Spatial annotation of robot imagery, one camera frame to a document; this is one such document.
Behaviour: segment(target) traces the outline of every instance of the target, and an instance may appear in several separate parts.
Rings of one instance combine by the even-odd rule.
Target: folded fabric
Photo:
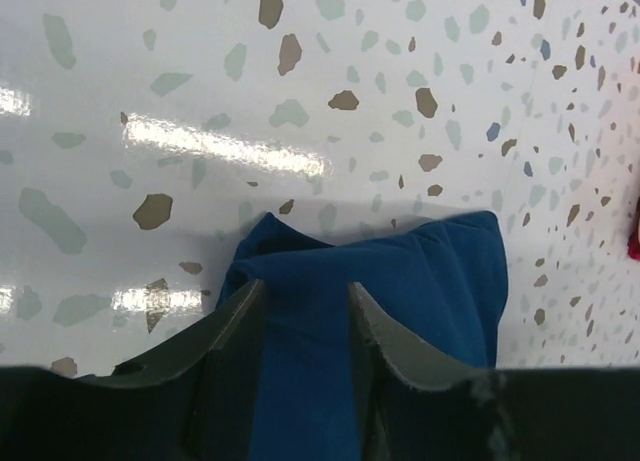
[[[219,305],[253,279],[265,281],[269,299],[252,460],[360,459],[348,283],[362,283],[441,351],[471,366],[495,365],[507,264],[492,213],[335,247],[267,214],[238,246]]]

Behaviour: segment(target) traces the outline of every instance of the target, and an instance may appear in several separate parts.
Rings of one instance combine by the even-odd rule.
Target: blue speckle
[[[551,45],[546,39],[542,40],[542,44],[540,45],[540,54],[542,54],[542,59],[545,61],[551,57]]]
[[[489,142],[495,141],[500,134],[500,125],[498,123],[493,123],[491,127],[487,130],[487,139]]]

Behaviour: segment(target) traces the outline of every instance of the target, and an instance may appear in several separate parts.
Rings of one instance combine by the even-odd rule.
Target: red object
[[[640,261],[640,240],[638,240],[638,222],[640,221],[640,199],[636,204],[636,215],[633,217],[633,232],[629,238],[629,257]]]

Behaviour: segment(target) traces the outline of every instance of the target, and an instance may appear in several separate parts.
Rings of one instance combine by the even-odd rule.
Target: white speckled surface
[[[109,373],[265,211],[344,241],[484,208],[499,362],[637,362],[631,0],[0,5],[0,363]]]

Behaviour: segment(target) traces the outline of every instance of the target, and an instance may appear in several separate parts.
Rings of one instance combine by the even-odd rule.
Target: blue fabric
[[[347,284],[472,366],[494,366],[507,299],[498,222],[479,212],[398,236],[330,246],[267,214],[240,243],[220,303],[263,279],[267,333],[254,461],[360,459],[348,350]]]

